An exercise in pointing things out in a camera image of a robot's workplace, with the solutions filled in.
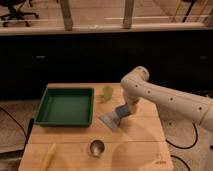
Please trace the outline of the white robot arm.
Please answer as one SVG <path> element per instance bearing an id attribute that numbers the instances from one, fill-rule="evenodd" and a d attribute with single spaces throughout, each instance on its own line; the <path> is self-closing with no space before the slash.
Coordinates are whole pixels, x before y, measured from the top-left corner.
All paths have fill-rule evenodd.
<path id="1" fill-rule="evenodd" d="M 123 96 L 130 113 L 137 110 L 140 98 L 165 106 L 213 133 L 213 98 L 190 94 L 148 82 L 149 71 L 137 66 L 121 79 Z"/>

